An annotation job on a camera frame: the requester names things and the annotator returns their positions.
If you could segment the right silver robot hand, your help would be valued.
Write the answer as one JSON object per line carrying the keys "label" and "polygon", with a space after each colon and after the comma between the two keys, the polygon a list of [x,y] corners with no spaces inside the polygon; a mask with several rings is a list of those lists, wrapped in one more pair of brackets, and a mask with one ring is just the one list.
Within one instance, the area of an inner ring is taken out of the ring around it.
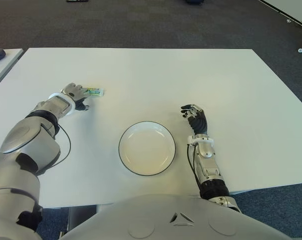
{"label": "right silver robot hand", "polygon": [[196,104],[187,104],[181,107],[182,117],[186,118],[194,135],[207,135],[208,124],[205,113]]}

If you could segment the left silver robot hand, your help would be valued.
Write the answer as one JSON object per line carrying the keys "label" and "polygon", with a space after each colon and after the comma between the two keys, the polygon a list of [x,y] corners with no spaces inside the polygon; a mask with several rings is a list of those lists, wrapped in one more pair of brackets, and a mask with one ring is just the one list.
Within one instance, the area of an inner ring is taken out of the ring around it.
{"label": "left silver robot hand", "polygon": [[89,109],[89,106],[83,103],[84,100],[89,97],[89,93],[86,88],[83,88],[81,85],[69,83],[61,90],[61,92],[72,98],[75,103],[75,110],[87,111]]}

